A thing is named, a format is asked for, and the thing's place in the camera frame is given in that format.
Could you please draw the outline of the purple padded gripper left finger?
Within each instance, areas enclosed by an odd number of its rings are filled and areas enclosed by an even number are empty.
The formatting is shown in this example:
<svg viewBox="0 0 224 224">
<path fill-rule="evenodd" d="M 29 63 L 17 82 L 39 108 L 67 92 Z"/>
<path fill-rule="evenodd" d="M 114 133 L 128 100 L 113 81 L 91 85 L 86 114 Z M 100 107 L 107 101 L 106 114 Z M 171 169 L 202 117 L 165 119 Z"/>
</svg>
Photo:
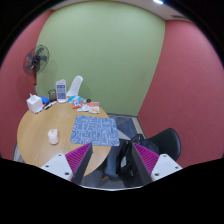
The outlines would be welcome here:
<svg viewBox="0 0 224 224">
<path fill-rule="evenodd" d="M 79 185 L 92 153 L 92 144 L 88 143 L 67 154 L 56 154 L 42 166 L 42 169 Z"/>
</svg>

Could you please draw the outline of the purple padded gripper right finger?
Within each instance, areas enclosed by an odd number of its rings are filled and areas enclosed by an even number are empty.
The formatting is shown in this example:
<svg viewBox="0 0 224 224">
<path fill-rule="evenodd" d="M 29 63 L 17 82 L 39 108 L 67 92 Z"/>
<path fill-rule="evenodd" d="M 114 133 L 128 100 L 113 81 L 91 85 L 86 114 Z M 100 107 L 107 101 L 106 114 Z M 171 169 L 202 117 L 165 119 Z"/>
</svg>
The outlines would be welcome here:
<svg viewBox="0 0 224 224">
<path fill-rule="evenodd" d="M 182 169 L 168 154 L 158 155 L 136 143 L 132 144 L 132 156 L 143 186 Z"/>
</svg>

